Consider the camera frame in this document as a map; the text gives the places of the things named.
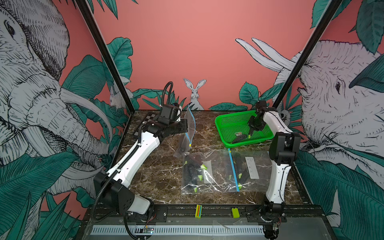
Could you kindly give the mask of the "clear zip bag blue zipper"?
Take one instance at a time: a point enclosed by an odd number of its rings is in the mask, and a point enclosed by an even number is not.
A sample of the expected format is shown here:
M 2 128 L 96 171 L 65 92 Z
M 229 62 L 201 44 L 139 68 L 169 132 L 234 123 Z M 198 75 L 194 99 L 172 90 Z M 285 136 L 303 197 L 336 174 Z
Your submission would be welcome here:
M 230 183 L 231 192 L 261 192 L 266 193 L 272 174 L 272 160 L 268 151 L 235 151 L 230 150 L 230 171 L 227 180 Z M 235 172 L 235 162 L 247 164 L 249 180 L 239 190 Z

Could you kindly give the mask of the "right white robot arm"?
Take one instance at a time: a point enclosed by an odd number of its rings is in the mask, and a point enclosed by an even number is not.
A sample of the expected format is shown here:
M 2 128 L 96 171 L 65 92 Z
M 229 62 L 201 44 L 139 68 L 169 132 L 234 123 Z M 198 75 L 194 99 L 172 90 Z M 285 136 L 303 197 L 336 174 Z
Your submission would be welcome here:
M 282 214 L 285 208 L 284 192 L 289 171 L 298 157 L 301 136 L 290 130 L 281 119 L 276 108 L 268 107 L 266 101 L 255 104 L 256 115 L 250 117 L 248 137 L 254 131 L 262 131 L 266 126 L 273 133 L 273 140 L 269 149 L 272 163 L 270 184 L 266 192 L 261 213 Z

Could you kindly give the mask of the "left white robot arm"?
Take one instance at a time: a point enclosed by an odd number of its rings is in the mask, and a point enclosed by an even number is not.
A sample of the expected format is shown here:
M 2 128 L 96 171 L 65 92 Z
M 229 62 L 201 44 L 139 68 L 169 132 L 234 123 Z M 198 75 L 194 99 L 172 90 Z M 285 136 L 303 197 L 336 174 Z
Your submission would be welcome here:
M 188 121 L 181 117 L 181 113 L 179 104 L 164 104 L 158 115 L 139 126 L 132 148 L 105 174 L 95 176 L 97 196 L 92 214 L 95 214 L 98 204 L 103 203 L 121 215 L 130 212 L 142 215 L 145 220 L 153 217 L 153 201 L 134 194 L 129 187 L 142 164 L 165 138 L 187 132 Z

